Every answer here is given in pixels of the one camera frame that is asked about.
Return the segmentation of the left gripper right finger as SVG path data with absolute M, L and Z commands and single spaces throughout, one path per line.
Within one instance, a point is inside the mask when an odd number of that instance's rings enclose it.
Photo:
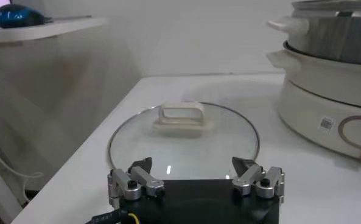
M 232 157 L 232 164 L 237 173 L 232 185 L 241 196 L 253 192 L 259 198 L 277 198 L 280 203 L 284 203 L 285 173 L 280 167 L 265 170 L 255 161 L 239 157 Z

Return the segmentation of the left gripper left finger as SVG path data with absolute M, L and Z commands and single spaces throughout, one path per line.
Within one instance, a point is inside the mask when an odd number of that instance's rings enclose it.
M 151 176 L 152 158 L 134 161 L 125 172 L 122 169 L 111 169 L 107 175 L 108 201 L 110 205 L 118 205 L 120 199 L 139 200 L 143 195 L 160 197 L 164 192 L 164 181 Z

